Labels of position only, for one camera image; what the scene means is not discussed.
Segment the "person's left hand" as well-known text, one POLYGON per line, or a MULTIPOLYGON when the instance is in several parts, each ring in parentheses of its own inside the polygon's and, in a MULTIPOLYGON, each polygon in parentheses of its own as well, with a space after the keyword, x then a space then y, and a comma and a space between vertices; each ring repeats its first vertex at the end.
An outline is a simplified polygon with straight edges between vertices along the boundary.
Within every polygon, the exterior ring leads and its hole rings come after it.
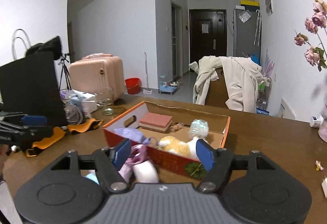
POLYGON ((11 150, 11 147, 8 145, 0 145, 0 174, 3 172, 4 163, 7 160, 7 152, 11 150))

